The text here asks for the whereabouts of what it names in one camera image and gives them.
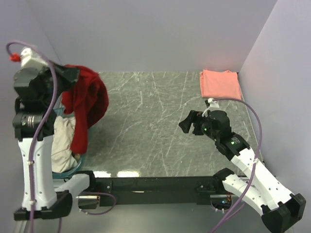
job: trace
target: white cloth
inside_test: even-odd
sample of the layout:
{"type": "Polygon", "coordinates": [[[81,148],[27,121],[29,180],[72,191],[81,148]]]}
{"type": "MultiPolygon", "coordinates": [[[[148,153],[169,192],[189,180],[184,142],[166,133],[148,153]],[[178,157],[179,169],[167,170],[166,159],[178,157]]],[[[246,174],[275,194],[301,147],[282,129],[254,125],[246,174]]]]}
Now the white cloth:
{"type": "Polygon", "coordinates": [[[58,116],[54,123],[54,140],[52,145],[52,171],[64,172],[77,166],[77,161],[71,154],[70,146],[73,139],[75,117],[62,118],[58,116]]]}

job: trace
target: pink towel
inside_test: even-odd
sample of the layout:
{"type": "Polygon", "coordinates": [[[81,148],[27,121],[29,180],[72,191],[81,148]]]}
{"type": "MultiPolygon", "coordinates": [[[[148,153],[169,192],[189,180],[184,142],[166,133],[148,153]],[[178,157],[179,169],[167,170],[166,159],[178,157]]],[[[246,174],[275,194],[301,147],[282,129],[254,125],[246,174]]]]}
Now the pink towel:
{"type": "Polygon", "coordinates": [[[241,100],[238,74],[229,70],[215,72],[203,70],[200,73],[200,86],[203,98],[236,98],[241,100]]]}

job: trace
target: marble tabletop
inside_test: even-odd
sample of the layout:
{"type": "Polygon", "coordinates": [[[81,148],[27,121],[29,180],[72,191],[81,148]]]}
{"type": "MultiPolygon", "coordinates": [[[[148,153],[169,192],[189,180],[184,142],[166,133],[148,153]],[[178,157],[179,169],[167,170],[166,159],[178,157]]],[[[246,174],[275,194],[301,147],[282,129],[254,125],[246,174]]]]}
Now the marble tabletop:
{"type": "MultiPolygon", "coordinates": [[[[203,111],[199,72],[104,72],[109,93],[105,116],[90,130],[83,169],[97,177],[212,176],[240,171],[206,136],[184,134],[178,123],[203,111]]],[[[232,130],[252,148],[257,141],[246,107],[220,101],[232,130]]]]}

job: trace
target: red cloth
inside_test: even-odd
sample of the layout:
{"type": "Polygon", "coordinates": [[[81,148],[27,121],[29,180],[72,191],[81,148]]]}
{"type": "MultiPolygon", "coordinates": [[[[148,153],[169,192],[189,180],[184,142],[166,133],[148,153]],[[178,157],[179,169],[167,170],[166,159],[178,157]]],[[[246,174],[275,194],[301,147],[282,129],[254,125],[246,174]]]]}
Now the red cloth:
{"type": "Polygon", "coordinates": [[[63,92],[64,113],[74,112],[76,126],[70,149],[73,153],[84,154],[87,150],[87,130],[99,121],[108,108],[108,92],[98,73],[75,65],[80,69],[79,80],[73,89],[63,92]]]}

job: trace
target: laundry basket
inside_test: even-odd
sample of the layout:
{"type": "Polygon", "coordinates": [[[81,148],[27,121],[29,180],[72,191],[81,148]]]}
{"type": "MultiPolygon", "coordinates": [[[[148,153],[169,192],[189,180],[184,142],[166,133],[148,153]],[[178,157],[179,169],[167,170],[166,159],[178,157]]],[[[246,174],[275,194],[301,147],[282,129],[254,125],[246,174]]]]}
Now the laundry basket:
{"type": "MultiPolygon", "coordinates": [[[[56,114],[58,116],[61,116],[63,118],[68,118],[68,117],[73,117],[74,116],[74,113],[69,114],[69,115],[65,115],[64,114],[64,109],[65,109],[64,107],[61,107],[61,108],[54,109],[54,111],[56,112],[56,114]]],[[[82,154],[80,156],[80,160],[78,162],[78,165],[76,167],[73,167],[69,171],[62,172],[62,173],[53,172],[52,173],[53,174],[53,179],[64,179],[64,178],[68,178],[68,177],[74,175],[74,173],[77,172],[82,167],[82,165],[84,163],[84,160],[85,160],[85,157],[86,157],[86,153],[82,154]]]]}

